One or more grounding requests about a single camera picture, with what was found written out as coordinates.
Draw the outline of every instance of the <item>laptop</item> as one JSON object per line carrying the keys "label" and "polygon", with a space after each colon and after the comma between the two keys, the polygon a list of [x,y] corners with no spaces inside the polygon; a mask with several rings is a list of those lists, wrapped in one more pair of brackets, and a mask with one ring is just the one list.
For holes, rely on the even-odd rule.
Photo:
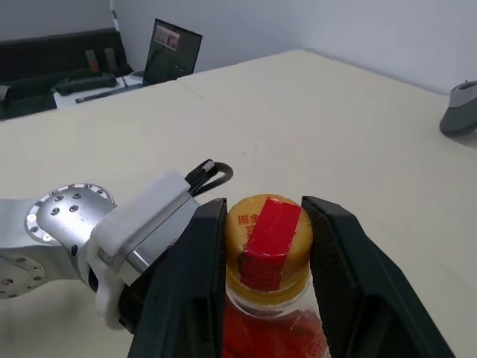
{"label": "laptop", "polygon": [[156,19],[142,84],[134,84],[78,98],[76,103],[137,90],[152,84],[174,81],[183,76],[190,75],[194,72],[201,42],[201,35]]}

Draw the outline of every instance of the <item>laptop screen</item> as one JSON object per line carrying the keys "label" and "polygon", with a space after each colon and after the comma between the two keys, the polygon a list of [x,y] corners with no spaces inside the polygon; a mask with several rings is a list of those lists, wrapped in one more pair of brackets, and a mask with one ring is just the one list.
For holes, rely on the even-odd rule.
{"label": "laptop screen", "polygon": [[193,73],[201,41],[199,34],[156,19],[144,73],[145,84],[161,84]]}

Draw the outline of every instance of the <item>red bottle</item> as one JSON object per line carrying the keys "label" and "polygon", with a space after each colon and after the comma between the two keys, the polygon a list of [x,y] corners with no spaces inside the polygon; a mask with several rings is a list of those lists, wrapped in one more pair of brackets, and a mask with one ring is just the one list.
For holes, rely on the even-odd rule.
{"label": "red bottle", "polygon": [[256,195],[227,216],[224,358],[328,357],[309,289],[313,240],[306,212],[278,195]]}

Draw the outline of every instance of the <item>computer mouse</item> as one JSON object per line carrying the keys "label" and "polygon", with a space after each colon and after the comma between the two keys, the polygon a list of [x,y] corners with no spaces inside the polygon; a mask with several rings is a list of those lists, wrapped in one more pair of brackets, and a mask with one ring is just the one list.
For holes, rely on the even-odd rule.
{"label": "computer mouse", "polygon": [[465,81],[450,91],[439,127],[446,136],[465,136],[477,129],[477,81]]}

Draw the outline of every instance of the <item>black cable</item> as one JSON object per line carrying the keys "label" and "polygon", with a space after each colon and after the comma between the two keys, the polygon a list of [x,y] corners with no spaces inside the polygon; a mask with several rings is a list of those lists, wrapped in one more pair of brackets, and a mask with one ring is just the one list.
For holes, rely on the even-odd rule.
{"label": "black cable", "polygon": [[[215,177],[218,173],[223,175],[214,180],[211,183],[207,183],[210,179]],[[230,166],[221,162],[214,162],[211,159],[205,160],[197,168],[192,170],[186,176],[186,181],[190,184],[191,188],[189,193],[192,196],[204,194],[217,186],[225,184],[232,179],[233,170]]]}

